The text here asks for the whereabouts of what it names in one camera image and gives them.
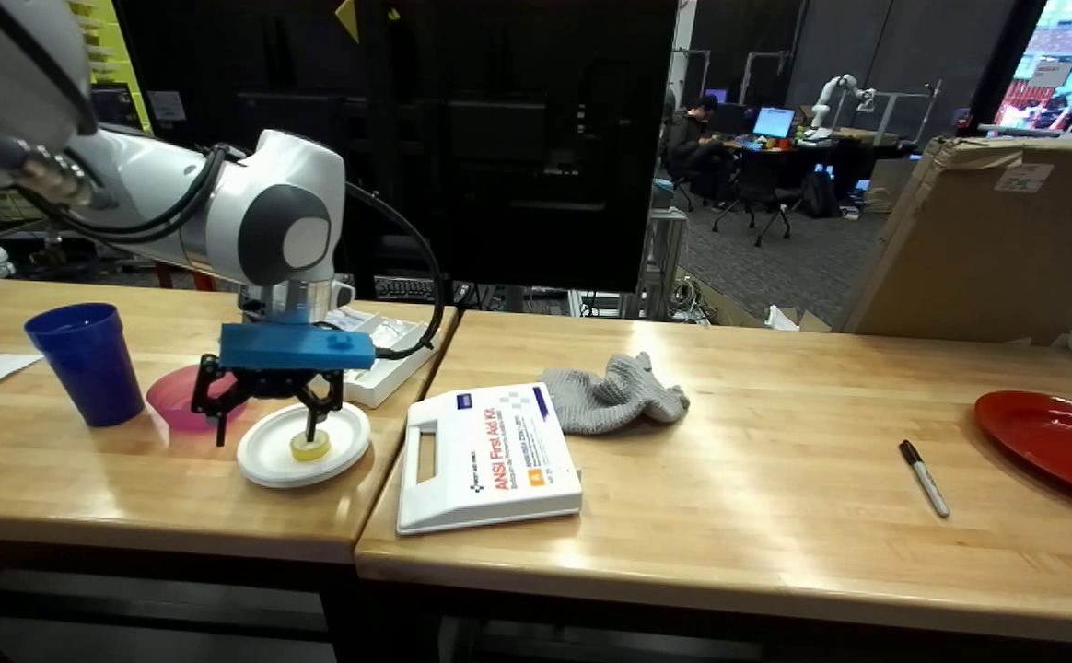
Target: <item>gray plush toy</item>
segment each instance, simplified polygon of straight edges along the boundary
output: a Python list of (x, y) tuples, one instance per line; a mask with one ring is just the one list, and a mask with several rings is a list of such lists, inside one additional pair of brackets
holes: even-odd
[(601, 378), (570, 367), (541, 373), (558, 416), (570, 436), (611, 436), (649, 416), (651, 425), (676, 425), (684, 416), (690, 399), (682, 387), (663, 387), (651, 375), (649, 355), (611, 355)]

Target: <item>red plate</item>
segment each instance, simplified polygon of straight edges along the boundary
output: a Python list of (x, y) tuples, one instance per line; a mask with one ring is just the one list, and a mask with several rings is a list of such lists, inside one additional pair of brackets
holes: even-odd
[(1072, 485), (1072, 402), (1034, 391), (977, 399), (977, 425), (1018, 459)]

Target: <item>desk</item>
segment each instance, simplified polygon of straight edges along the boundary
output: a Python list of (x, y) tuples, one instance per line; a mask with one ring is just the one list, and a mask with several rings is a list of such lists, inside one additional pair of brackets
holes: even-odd
[[(649, 351), (690, 391), (676, 428), (570, 438), (580, 520), (398, 538), (398, 469), (358, 574), (449, 593), (1072, 642), (1072, 496), (972, 425), (983, 391), (1072, 399), (1034, 347), (778, 335), (636, 320), (466, 312), (430, 393), (601, 373)], [(900, 458), (914, 438), (956, 515)]]
[[(199, 366), (199, 355), (219, 351), (219, 329), (239, 320), (235, 296), (0, 281), (0, 351), (31, 351), (21, 320), (62, 303), (121, 308), (144, 391)], [(428, 304), (358, 304), (428, 320)], [(370, 409), (371, 448), (363, 463), (316, 491), (274, 493), (252, 485), (232, 454), (242, 432), (283, 402), (247, 402), (230, 447), (212, 436), (166, 447), (151, 414), (121, 428), (86, 428), (51, 367), (38, 360), (0, 382), (0, 563), (107, 569), (121, 560), (160, 560), (160, 574), (192, 574), (192, 560), (203, 569), (239, 560), (252, 582), (289, 582), (252, 569), (277, 563), (306, 568), (301, 587), (322, 588), (350, 569), (354, 538), (398, 454), (401, 416), (435, 366)]]

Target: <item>blue plastic cup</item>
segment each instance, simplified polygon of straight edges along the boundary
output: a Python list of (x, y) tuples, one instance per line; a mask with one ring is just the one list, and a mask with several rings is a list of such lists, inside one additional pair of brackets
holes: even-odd
[(49, 308), (25, 320), (25, 335), (49, 358), (90, 428), (112, 428), (144, 409), (115, 304)]

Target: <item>pen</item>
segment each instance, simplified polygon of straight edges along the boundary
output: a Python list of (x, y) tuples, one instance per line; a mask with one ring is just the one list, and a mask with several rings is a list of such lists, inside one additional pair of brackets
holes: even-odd
[(940, 493), (940, 485), (935, 485), (935, 480), (932, 480), (925, 458), (918, 458), (918, 448), (914, 448), (911, 438), (900, 443), (900, 454), (903, 454), (903, 459), (911, 463), (911, 470), (914, 470), (918, 485), (925, 491), (925, 496), (932, 499), (932, 511), (935, 511), (940, 520), (947, 520), (947, 499), (942, 499), (942, 493)]

